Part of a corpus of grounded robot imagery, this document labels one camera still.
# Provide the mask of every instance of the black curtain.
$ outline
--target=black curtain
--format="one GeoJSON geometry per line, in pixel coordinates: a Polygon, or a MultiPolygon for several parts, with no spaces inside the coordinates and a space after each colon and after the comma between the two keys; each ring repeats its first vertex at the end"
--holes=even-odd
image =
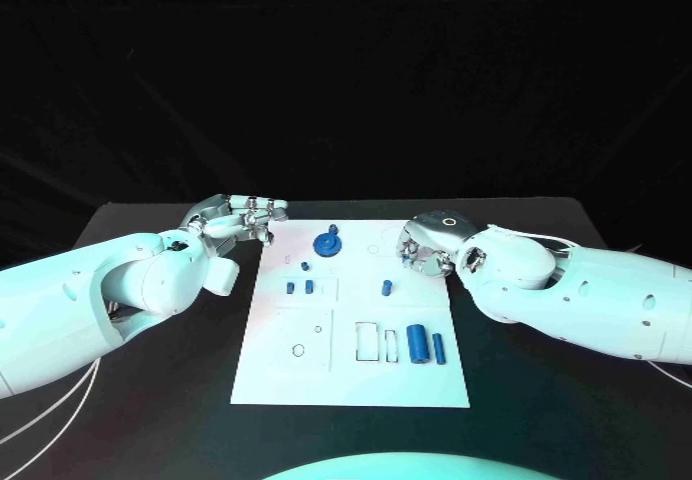
{"type": "Polygon", "coordinates": [[[189,5],[0,4],[0,266],[107,202],[221,192],[573,196],[616,248],[692,263],[682,8],[189,5]]]}

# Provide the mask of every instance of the cable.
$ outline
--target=cable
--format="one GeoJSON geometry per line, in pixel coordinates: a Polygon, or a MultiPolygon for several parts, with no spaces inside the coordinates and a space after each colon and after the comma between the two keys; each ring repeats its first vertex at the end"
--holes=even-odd
{"type": "Polygon", "coordinates": [[[688,382],[684,382],[677,376],[671,375],[671,373],[668,373],[654,362],[648,360],[648,363],[664,375],[666,375],[666,377],[671,377],[679,384],[692,388],[692,385],[688,382]]]}
{"type": "Polygon", "coordinates": [[[22,427],[15,430],[13,433],[11,433],[2,440],[0,440],[0,445],[8,442],[12,438],[15,438],[32,425],[36,424],[36,422],[62,405],[65,400],[70,398],[70,396],[75,393],[75,390],[80,388],[83,385],[84,381],[87,380],[87,377],[90,376],[90,373],[94,371],[97,365],[97,361],[94,360],[90,369],[87,370],[86,374],[83,375],[83,378],[77,382],[75,386],[73,387],[73,390],[62,396],[62,398],[54,403],[54,405],[47,409],[47,411],[22,427]]]}
{"type": "Polygon", "coordinates": [[[15,470],[15,473],[12,473],[8,477],[5,477],[5,480],[11,480],[11,478],[15,478],[19,473],[22,473],[22,471],[25,470],[26,467],[29,467],[29,465],[36,461],[36,459],[44,455],[44,453],[47,452],[47,450],[51,448],[51,446],[54,445],[54,443],[58,441],[58,439],[61,438],[61,435],[65,433],[65,430],[68,429],[73,421],[75,420],[75,417],[77,417],[77,414],[80,413],[80,410],[83,409],[83,405],[84,405],[84,402],[87,401],[87,397],[90,396],[90,392],[91,392],[91,386],[94,385],[94,380],[97,379],[97,373],[98,373],[98,365],[101,364],[101,358],[97,358],[94,360],[94,375],[91,376],[91,380],[90,380],[90,385],[87,387],[87,391],[84,392],[84,397],[83,397],[83,400],[80,402],[80,405],[77,406],[77,409],[75,409],[75,413],[73,413],[73,416],[70,417],[70,420],[68,420],[68,423],[65,423],[65,426],[62,427],[61,431],[58,432],[58,435],[55,435],[54,439],[51,440],[51,442],[48,443],[48,445],[44,447],[44,449],[39,451],[39,453],[34,456],[34,458],[22,465],[22,467],[19,467],[18,470],[15,470]]]}
{"type": "Polygon", "coordinates": [[[555,240],[557,242],[564,243],[570,247],[580,246],[580,244],[574,243],[571,240],[566,240],[564,238],[560,238],[560,237],[553,237],[551,235],[540,235],[537,233],[518,232],[517,230],[511,230],[509,228],[499,227],[498,225],[493,225],[493,224],[488,226],[495,228],[495,230],[499,230],[501,232],[512,233],[515,235],[519,235],[521,237],[544,238],[545,240],[555,240]]]}

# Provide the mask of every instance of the table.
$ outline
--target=table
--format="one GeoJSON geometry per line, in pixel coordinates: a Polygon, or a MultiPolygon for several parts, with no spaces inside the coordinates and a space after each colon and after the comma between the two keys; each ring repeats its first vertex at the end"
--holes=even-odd
{"type": "MultiPolygon", "coordinates": [[[[175,228],[189,207],[104,205],[77,246],[175,228]]],[[[404,219],[437,208],[479,224],[605,247],[570,198],[295,202],[290,215],[404,219]]],[[[204,291],[186,312],[104,357],[83,413],[19,478],[259,479],[385,451],[465,454],[570,479],[688,478],[692,392],[646,363],[488,319],[455,275],[447,284],[470,409],[230,405],[260,252],[259,242],[231,252],[241,265],[231,297],[204,291]]],[[[34,418],[80,376],[0,402],[2,433],[34,418]]],[[[0,474],[45,445],[80,397],[0,447],[0,474]]]]}

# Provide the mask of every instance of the robotic hand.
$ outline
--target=robotic hand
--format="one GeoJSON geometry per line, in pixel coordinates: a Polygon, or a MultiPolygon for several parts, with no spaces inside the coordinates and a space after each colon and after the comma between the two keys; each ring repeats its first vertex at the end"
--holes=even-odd
{"type": "Polygon", "coordinates": [[[215,195],[181,228],[136,233],[0,272],[0,398],[57,380],[181,313],[230,295],[238,241],[274,236],[287,202],[215,195]]]}
{"type": "Polygon", "coordinates": [[[617,357],[692,364],[692,270],[496,225],[481,230],[453,211],[414,217],[397,254],[430,276],[456,266],[493,320],[617,357]],[[551,250],[531,237],[567,248],[551,250]]]}

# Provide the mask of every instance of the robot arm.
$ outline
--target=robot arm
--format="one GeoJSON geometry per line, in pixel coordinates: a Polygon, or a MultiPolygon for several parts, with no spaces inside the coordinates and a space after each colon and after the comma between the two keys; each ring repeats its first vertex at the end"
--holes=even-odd
{"type": "Polygon", "coordinates": [[[432,276],[456,266],[493,320],[622,358],[692,364],[692,270],[563,240],[567,248],[551,250],[530,236],[495,225],[481,231],[436,211],[407,223],[397,253],[432,276]]]}
{"type": "Polygon", "coordinates": [[[137,233],[0,272],[0,398],[57,380],[181,313],[230,295],[238,241],[273,243],[287,202],[217,195],[181,228],[137,233]]]}

